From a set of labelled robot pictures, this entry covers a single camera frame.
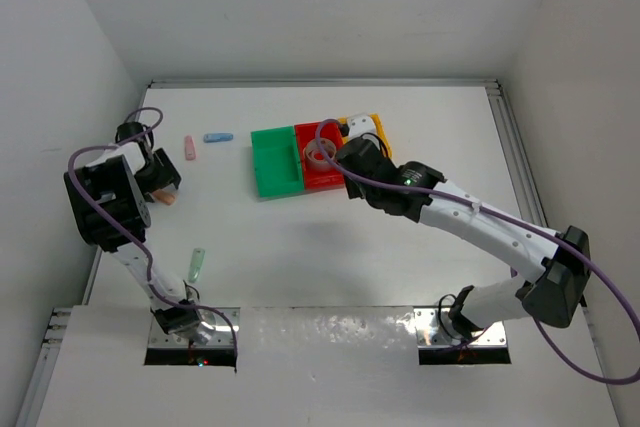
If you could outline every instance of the white table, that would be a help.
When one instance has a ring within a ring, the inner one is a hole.
[[[256,196],[251,131],[377,112],[396,162],[431,165],[517,215],[483,86],[150,89],[144,104],[164,111],[156,142],[183,177],[173,206],[151,206],[148,239],[181,277],[193,248],[206,249],[203,300],[242,308],[238,374],[142,365],[146,298],[103,255],[88,305],[73,311],[40,427],[616,425],[606,388],[566,368],[530,320],[506,325],[512,365],[418,366],[410,306],[504,279],[504,264],[344,190]],[[199,141],[216,131],[235,139]],[[195,162],[184,160],[187,134]],[[554,338],[600,372],[582,312]]]

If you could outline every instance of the gray wall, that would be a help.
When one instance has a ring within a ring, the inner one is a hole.
[[[51,308],[81,299],[91,249],[62,173],[139,92],[84,0],[0,0],[0,425],[13,425]]]
[[[136,80],[496,76],[540,0],[87,0]]]
[[[507,85],[551,224],[589,232],[594,259],[636,310],[638,32],[639,0],[544,0]],[[640,362],[637,337],[597,280],[588,294],[607,370],[630,375]],[[638,425],[640,385],[613,392],[623,425]]]

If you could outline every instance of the purple cable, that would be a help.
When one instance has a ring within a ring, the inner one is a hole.
[[[340,122],[338,122],[336,119],[327,119],[327,120],[324,120],[324,121],[320,122],[320,125],[318,125],[318,128],[316,129],[316,143],[318,145],[318,149],[320,150],[320,153],[324,157],[324,160],[326,160],[335,170],[340,172],[345,177],[347,177],[347,178],[349,178],[351,180],[354,180],[356,182],[360,182],[362,184],[367,184],[367,185],[370,185],[372,187],[377,187],[379,189],[394,190],[394,191],[397,191],[397,192],[416,192],[416,193],[419,193],[419,194],[433,195],[433,196],[436,196],[436,197],[441,197],[441,198],[444,198],[444,199],[447,199],[447,200],[451,200],[453,202],[457,202],[458,204],[462,204],[462,205],[465,205],[467,207],[471,207],[472,206],[472,202],[470,200],[464,199],[462,197],[458,197],[457,195],[452,195],[452,194],[445,193],[445,192],[439,192],[439,191],[436,191],[436,190],[433,190],[433,189],[427,189],[427,188],[423,188],[423,187],[408,187],[408,186],[404,186],[404,185],[386,184],[384,182],[378,182],[378,181],[375,181],[375,180],[367,179],[366,177],[362,177],[361,175],[354,174],[353,172],[348,171],[347,169],[342,167],[340,164],[335,162],[330,157],[330,155],[327,153],[327,151],[322,146],[322,143],[320,142],[320,139],[321,139],[320,134],[322,132],[322,129],[324,129],[329,124],[340,125]],[[495,210],[489,209],[489,208],[484,207],[482,205],[480,206],[480,212],[482,212],[485,215],[489,215],[491,217],[495,217],[495,218],[500,219],[500,220],[502,220],[504,222],[507,222],[507,223],[512,224],[512,225],[515,225],[517,227],[520,227],[520,228],[522,228],[524,230],[527,230],[527,231],[531,232],[532,234],[539,235],[540,237],[542,237],[542,238],[544,238],[544,239],[546,239],[546,240],[548,240],[550,242],[553,242],[554,244],[556,244],[557,246],[559,246],[563,250],[566,250],[567,252],[572,254],[574,257],[576,257],[591,272],[593,272],[596,275],[596,277],[598,277],[602,281],[602,283],[607,287],[607,289],[609,289],[609,291],[613,294],[613,296],[616,298],[616,300],[620,303],[620,305],[622,306],[624,311],[629,316],[629,320],[631,320],[631,323],[633,324],[633,328],[636,331],[636,335],[638,336],[638,340],[640,341],[640,319],[638,318],[638,314],[636,314],[636,312],[633,310],[633,307],[632,307],[631,303],[629,303],[629,301],[626,299],[626,297],[620,291],[620,289],[618,289],[618,287],[616,287],[616,285],[611,281],[611,279],[609,279],[609,277],[607,277],[607,275],[591,259],[589,259],[587,256],[585,256],[582,252],[578,251],[571,244],[568,244],[567,242],[565,242],[565,241],[563,241],[561,239],[558,239],[557,237],[554,237],[553,235],[548,234],[547,232],[544,232],[543,230],[540,230],[540,229],[538,229],[536,227],[533,227],[533,226],[527,224],[526,222],[524,222],[522,220],[514,219],[512,217],[504,215],[504,214],[502,214],[500,212],[496,212]],[[630,375],[629,377],[623,377],[623,378],[619,378],[619,379],[611,379],[611,378],[608,378],[608,377],[602,377],[602,376],[595,375],[595,374],[592,374],[591,372],[588,372],[588,371],[584,370],[582,367],[580,367],[580,366],[576,365],[575,363],[573,363],[571,361],[571,359],[569,359],[564,354],[564,352],[562,352],[560,350],[560,348],[555,344],[555,342],[553,342],[553,340],[551,340],[551,337],[549,337],[549,334],[543,329],[543,327],[540,324],[540,322],[538,322],[535,319],[534,319],[534,322],[536,324],[536,327],[538,327],[538,330],[542,334],[542,337],[547,341],[547,343],[549,344],[551,349],[563,360],[563,362],[565,364],[567,364],[569,367],[571,367],[573,370],[578,372],[579,374],[585,376],[586,378],[591,379],[591,380],[596,381],[596,382],[600,382],[600,383],[603,383],[603,384],[610,384],[610,385],[628,385],[628,384],[633,384],[634,382],[637,382],[638,380],[640,380],[640,368],[638,368],[638,370],[636,371],[635,374]]]
[[[162,119],[163,119],[162,111],[160,109],[155,108],[155,107],[143,107],[141,109],[135,110],[135,111],[133,111],[131,114],[129,114],[127,116],[127,118],[125,119],[125,122],[129,118],[131,118],[132,115],[135,115],[138,112],[143,111],[143,110],[151,110],[151,111],[157,112],[159,114],[158,121],[155,124],[153,124],[151,127],[149,127],[148,129],[146,129],[144,132],[140,132],[140,133],[138,133],[138,134],[126,139],[126,140],[123,140],[123,141],[119,142],[118,145],[122,145],[122,144],[124,144],[126,142],[131,142],[132,140],[138,139],[140,137],[143,137],[143,136],[149,134],[149,132],[151,132],[153,129],[155,129],[160,124],[160,122],[162,122]],[[138,247],[144,253],[144,255],[147,257],[147,281],[151,282],[152,275],[153,275],[152,270],[151,270],[152,266],[153,266],[153,255],[151,254],[151,251],[142,242],[140,242],[137,238],[135,238],[127,229],[125,229],[122,226],[122,224],[120,224],[120,222],[118,222],[111,215],[109,215],[109,213],[106,210],[104,210],[102,207],[100,207],[100,204],[98,204],[95,200],[93,200],[93,198],[91,198],[89,193],[84,189],[84,187],[82,186],[82,184],[78,180],[78,177],[76,176],[76,173],[75,173],[76,159],[79,156],[81,156],[82,154],[87,153],[87,152],[93,152],[93,151],[96,151],[96,150],[98,150],[98,151],[113,150],[115,148],[116,148],[115,145],[94,145],[92,147],[84,147],[84,148],[82,148],[80,150],[77,150],[73,154],[71,154],[71,157],[69,158],[69,163],[67,165],[67,170],[69,172],[69,179],[71,180],[71,183],[73,184],[75,189],[78,191],[80,196],[98,213],[98,215],[100,215],[114,229],[116,229],[120,234],[122,234],[124,237],[126,237],[128,240],[130,240],[136,247]],[[222,320],[224,320],[227,323],[227,325],[229,326],[229,328],[231,329],[231,337],[232,337],[232,340],[233,340],[233,354],[234,354],[234,358],[237,360],[237,358],[238,358],[238,339],[236,337],[236,332],[233,329],[233,324],[231,323],[229,318],[226,315],[224,315],[224,313],[222,313],[221,311],[219,311],[218,309],[216,309],[214,307],[209,307],[207,305],[195,305],[195,304],[183,305],[183,304],[178,304],[177,302],[173,302],[172,300],[169,300],[166,297],[164,297],[162,294],[160,294],[160,292],[158,292],[158,290],[152,284],[149,284],[149,288],[151,289],[153,294],[156,297],[158,297],[158,299],[160,299],[165,304],[170,305],[171,307],[177,307],[177,308],[185,309],[185,310],[207,310],[207,311],[212,312],[215,315],[219,316]]]

